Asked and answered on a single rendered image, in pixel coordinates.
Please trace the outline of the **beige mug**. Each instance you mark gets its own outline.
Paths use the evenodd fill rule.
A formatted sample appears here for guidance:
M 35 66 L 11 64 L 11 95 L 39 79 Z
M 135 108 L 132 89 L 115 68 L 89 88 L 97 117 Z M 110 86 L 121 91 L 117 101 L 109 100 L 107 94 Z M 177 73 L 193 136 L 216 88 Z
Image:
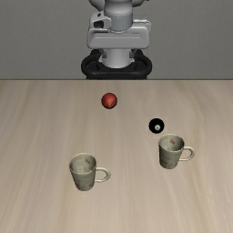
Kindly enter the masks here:
M 182 158 L 184 150 L 190 152 L 188 157 Z M 173 169 L 180 161 L 189 161 L 196 151 L 193 147 L 187 147 L 184 139 L 175 134 L 166 134 L 158 140 L 159 164 L 165 169 Z
M 103 183 L 110 179 L 111 173 L 104 167 L 96 165 L 96 159 L 87 153 L 81 153 L 71 158 L 69 170 L 76 185 L 80 191 L 90 190 L 95 183 Z M 96 179 L 96 172 L 105 173 L 102 179 Z

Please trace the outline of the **red onion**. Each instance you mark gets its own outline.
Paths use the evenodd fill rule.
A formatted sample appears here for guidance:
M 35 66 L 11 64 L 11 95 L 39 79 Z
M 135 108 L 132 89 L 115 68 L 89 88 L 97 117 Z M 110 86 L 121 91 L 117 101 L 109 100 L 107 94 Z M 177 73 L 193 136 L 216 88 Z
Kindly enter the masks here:
M 117 105 L 117 96 L 113 93 L 106 93 L 101 98 L 101 104 L 106 109 L 112 109 Z

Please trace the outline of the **black ball with white spot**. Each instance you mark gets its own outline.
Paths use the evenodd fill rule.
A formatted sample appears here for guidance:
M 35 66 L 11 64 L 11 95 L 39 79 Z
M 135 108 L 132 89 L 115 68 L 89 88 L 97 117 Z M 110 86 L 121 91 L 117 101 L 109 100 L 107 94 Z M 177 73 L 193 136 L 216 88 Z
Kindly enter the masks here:
M 159 134 L 164 130 L 164 121 L 160 118 L 153 118 L 148 124 L 149 130 L 154 134 Z

